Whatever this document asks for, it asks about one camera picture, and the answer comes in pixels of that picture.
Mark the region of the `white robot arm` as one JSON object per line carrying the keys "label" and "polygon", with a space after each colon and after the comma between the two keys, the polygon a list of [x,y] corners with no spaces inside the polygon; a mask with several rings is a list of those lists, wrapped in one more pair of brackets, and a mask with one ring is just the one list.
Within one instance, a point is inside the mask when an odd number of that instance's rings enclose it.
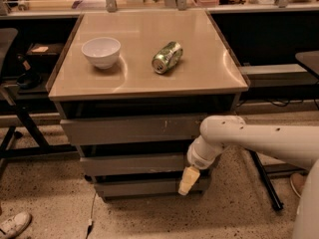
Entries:
{"label": "white robot arm", "polygon": [[188,194],[199,173],[228,147],[240,145],[308,171],[292,239],[319,239],[318,126],[249,124],[238,116],[211,116],[202,121],[199,131],[187,151],[188,166],[179,183],[179,194]]}

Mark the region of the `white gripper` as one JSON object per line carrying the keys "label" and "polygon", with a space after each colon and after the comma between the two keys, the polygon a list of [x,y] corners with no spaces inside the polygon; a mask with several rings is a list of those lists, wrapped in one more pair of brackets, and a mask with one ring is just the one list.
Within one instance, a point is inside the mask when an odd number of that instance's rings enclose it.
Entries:
{"label": "white gripper", "polygon": [[184,169],[179,183],[178,193],[180,195],[188,195],[200,176],[199,169],[207,169],[210,167],[215,158],[215,151],[210,145],[201,146],[192,144],[187,151],[187,161],[192,166]]}

